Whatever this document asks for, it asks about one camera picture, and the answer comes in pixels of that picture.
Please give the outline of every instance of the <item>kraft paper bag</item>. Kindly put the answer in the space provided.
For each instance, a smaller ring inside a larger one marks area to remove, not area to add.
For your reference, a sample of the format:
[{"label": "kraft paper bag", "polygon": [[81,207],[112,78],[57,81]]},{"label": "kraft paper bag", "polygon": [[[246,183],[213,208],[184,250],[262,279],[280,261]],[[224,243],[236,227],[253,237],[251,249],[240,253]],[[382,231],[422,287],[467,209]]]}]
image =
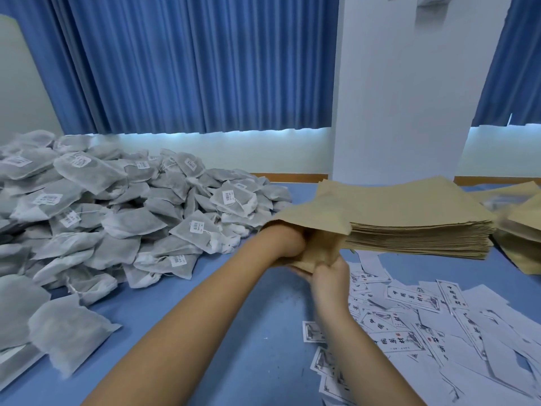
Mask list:
[{"label": "kraft paper bag", "polygon": [[351,232],[351,225],[342,211],[340,202],[327,194],[278,212],[264,227],[283,221],[308,228],[308,231],[305,250],[294,258],[281,258],[273,266],[291,265],[313,273],[320,262],[332,265]]}]

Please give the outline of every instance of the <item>forearm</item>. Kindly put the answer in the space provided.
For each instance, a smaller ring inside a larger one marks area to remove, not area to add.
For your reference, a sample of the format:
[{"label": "forearm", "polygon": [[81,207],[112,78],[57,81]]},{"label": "forearm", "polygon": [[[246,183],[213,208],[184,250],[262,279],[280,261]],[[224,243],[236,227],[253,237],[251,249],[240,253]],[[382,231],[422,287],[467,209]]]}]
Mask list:
[{"label": "forearm", "polygon": [[320,317],[329,348],[357,404],[425,406],[348,312]]},{"label": "forearm", "polygon": [[277,254],[273,238],[264,231],[248,240],[114,366],[83,406],[186,403],[247,295]]}]

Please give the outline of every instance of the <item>printed paper label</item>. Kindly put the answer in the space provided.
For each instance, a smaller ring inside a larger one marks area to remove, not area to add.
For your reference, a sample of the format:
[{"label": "printed paper label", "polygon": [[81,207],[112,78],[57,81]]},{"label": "printed paper label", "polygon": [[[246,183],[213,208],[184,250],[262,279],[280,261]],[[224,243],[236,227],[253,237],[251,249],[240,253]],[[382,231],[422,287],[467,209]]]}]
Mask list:
[{"label": "printed paper label", "polygon": [[4,158],[2,160],[2,162],[4,164],[8,164],[8,165],[14,165],[15,167],[23,167],[25,165],[28,165],[29,163],[32,163],[31,160],[27,160],[26,158],[23,158],[22,156],[18,156],[18,155],[15,155],[15,156],[9,156],[7,158]]},{"label": "printed paper label", "polygon": [[205,229],[204,222],[199,222],[199,221],[190,222],[190,232],[193,232],[194,234],[202,234],[204,229]]},{"label": "printed paper label", "polygon": [[74,160],[71,161],[71,165],[73,165],[76,168],[82,168],[88,163],[90,163],[92,160],[88,156],[83,155],[77,155],[75,156]]},{"label": "printed paper label", "polygon": [[189,169],[192,171],[195,171],[195,169],[198,167],[196,163],[194,163],[190,158],[186,158],[186,161],[184,163],[188,166]]},{"label": "printed paper label", "polygon": [[229,191],[223,191],[222,197],[224,205],[231,205],[235,203],[235,193],[232,189],[230,189]]},{"label": "printed paper label", "polygon": [[150,165],[146,161],[135,161],[135,166],[138,169],[148,169],[148,168],[150,168]]},{"label": "printed paper label", "polygon": [[81,220],[79,214],[71,209],[61,212],[58,214],[58,217],[60,218],[60,223],[66,228],[69,228]]},{"label": "printed paper label", "polygon": [[32,201],[34,205],[56,205],[62,199],[62,194],[41,194]]},{"label": "printed paper label", "polygon": [[171,261],[171,266],[182,266],[186,265],[186,258],[184,255],[172,255],[169,257],[169,260]]}]

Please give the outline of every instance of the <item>stack of kraft paper bags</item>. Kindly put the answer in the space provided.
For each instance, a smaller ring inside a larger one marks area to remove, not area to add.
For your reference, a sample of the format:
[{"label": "stack of kraft paper bags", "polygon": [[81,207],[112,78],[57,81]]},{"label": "stack of kraft paper bags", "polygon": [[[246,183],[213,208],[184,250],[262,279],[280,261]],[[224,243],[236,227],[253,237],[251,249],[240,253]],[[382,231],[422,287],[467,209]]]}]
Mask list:
[{"label": "stack of kraft paper bags", "polygon": [[386,187],[324,180],[314,200],[273,217],[314,231],[303,256],[276,264],[312,272],[317,262],[336,259],[340,248],[484,259],[495,219],[442,176]]}]

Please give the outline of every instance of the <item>wooden baseboard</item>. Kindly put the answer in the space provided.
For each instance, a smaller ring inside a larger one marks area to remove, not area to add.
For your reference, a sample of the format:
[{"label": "wooden baseboard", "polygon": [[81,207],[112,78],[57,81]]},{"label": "wooden baseboard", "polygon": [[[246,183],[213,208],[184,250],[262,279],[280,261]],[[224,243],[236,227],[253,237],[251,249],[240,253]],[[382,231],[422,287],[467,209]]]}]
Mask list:
[{"label": "wooden baseboard", "polygon": [[454,182],[456,185],[469,187],[478,184],[522,184],[523,182],[535,181],[541,184],[541,177],[533,176],[456,176]]},{"label": "wooden baseboard", "polygon": [[328,174],[277,174],[252,172],[255,176],[266,176],[271,182],[321,182],[328,178]]}]

